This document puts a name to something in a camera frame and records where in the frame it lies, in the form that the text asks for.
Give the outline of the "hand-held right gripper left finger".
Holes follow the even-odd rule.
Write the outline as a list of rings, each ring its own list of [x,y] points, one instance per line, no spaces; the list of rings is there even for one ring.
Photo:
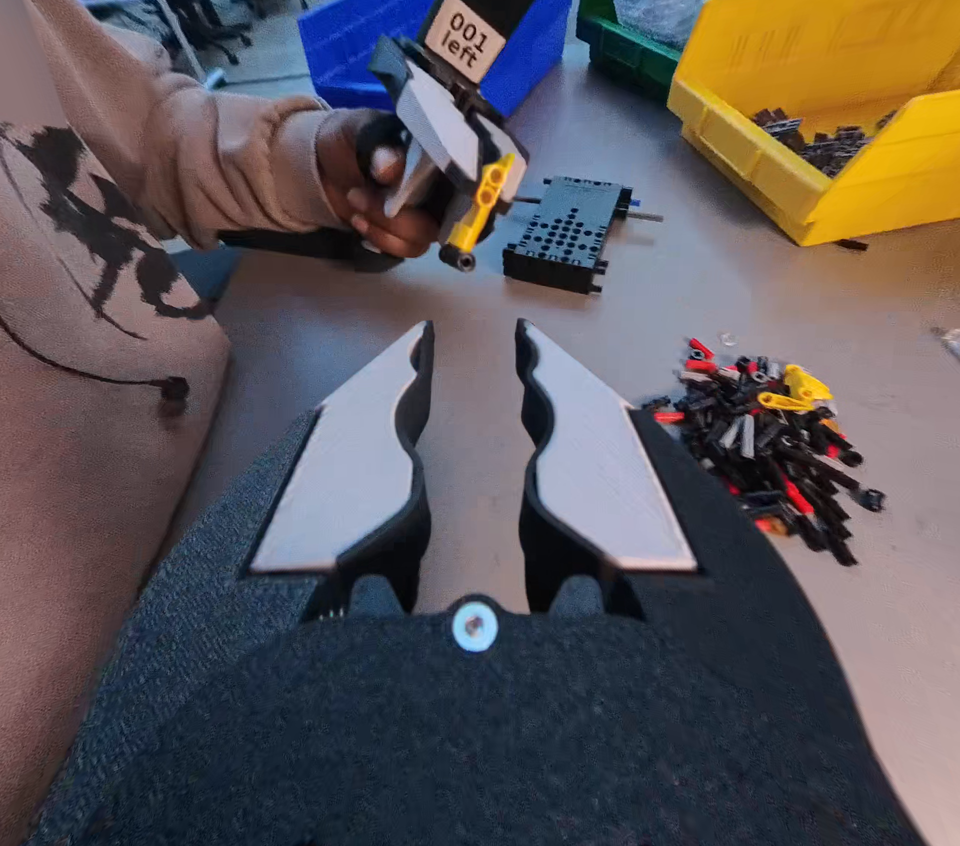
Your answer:
[[[434,324],[416,323],[318,405],[263,521],[252,574],[331,574],[422,519],[417,446],[434,352]]]

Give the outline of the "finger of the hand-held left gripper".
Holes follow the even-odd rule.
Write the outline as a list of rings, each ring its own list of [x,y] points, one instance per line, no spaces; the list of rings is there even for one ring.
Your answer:
[[[432,165],[455,183],[479,180],[479,139],[452,95],[416,64],[404,64],[405,77],[393,99],[395,114],[410,136],[402,185]]]
[[[529,167],[530,156],[527,150],[506,126],[481,112],[471,114],[471,128],[478,138],[481,171],[508,155],[513,156],[507,178],[499,193],[500,203],[513,203]]]

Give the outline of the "yellow storage bin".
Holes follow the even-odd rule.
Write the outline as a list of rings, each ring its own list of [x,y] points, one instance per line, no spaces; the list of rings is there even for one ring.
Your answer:
[[[959,216],[959,0],[708,0],[667,107],[682,137],[798,245]],[[753,117],[870,139],[834,177]]]

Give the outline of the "grey desk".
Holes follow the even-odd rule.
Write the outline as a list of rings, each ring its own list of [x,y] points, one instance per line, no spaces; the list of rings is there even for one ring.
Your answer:
[[[679,136],[664,109],[589,70],[570,40],[512,120],[532,180],[633,187],[662,224],[630,219],[606,246],[602,295],[572,297],[501,274],[516,207],[457,274],[435,256],[389,275],[248,253],[218,305],[233,362],[189,525],[316,406],[417,321],[437,332],[420,440],[434,525],[417,607],[471,592],[525,612],[518,519],[531,442],[520,418],[514,329],[531,320],[624,398],[666,392],[684,340],[796,362],[830,386],[886,509],[851,513],[857,567],[797,540],[774,547],[818,612],[877,755],[930,844],[958,844],[958,225],[798,248]]]

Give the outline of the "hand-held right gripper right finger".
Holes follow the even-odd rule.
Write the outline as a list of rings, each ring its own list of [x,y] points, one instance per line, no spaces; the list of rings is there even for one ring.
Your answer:
[[[695,573],[634,409],[532,322],[515,328],[521,421],[534,446],[529,510],[619,572]]]

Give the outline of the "heap of small black pieces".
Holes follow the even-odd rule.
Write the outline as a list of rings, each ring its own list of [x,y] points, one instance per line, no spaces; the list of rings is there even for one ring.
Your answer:
[[[782,108],[762,108],[750,120],[812,168],[833,180],[862,149],[873,142],[896,113],[891,110],[878,120],[873,132],[866,132],[858,125],[842,125],[833,132],[814,132],[810,139],[805,138],[802,132],[803,118],[792,117]]]

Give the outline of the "person's left hand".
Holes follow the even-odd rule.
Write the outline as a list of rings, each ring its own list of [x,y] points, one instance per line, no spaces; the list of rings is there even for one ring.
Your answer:
[[[318,174],[331,213],[380,253],[401,260],[423,256],[437,240],[432,217],[406,207],[394,216],[385,212],[388,192],[404,177],[405,150],[388,142],[369,149],[361,165],[360,140],[382,133],[391,122],[383,110],[338,109],[322,121],[316,155]]]

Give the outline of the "blue storage bin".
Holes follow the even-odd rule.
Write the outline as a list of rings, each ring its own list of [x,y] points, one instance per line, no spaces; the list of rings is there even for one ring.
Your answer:
[[[380,35],[414,39],[434,0],[334,0],[303,13],[298,31],[317,95],[333,108],[390,110],[368,70]],[[510,117],[562,59],[572,0],[535,0],[481,83]]]

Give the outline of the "pile of small building pins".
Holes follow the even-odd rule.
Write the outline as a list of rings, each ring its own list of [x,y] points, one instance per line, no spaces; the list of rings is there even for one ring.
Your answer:
[[[837,419],[830,387],[799,364],[722,357],[696,337],[675,378],[676,395],[647,398],[640,409],[673,432],[759,531],[856,567],[844,503],[880,514],[886,494],[858,477],[865,459]]]

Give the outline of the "person's left forearm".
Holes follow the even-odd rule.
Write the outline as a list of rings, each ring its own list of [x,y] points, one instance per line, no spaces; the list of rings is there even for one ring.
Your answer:
[[[207,247],[223,232],[344,231],[331,212],[316,143],[334,110],[292,96],[212,92],[173,71],[146,40],[129,46],[150,74],[135,196],[155,227]]]

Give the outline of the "yellow piece with black pins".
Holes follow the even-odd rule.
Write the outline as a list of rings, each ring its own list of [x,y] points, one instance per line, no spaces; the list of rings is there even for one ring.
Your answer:
[[[462,273],[475,268],[474,248],[487,228],[507,181],[511,179],[517,155],[507,153],[481,169],[480,179],[461,215],[441,235],[440,260]]]

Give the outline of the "person's beige sweatshirt torso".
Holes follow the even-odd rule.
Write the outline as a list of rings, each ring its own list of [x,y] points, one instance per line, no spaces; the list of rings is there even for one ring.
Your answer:
[[[70,122],[77,0],[2,0],[2,841],[24,836],[208,436],[229,343]]]

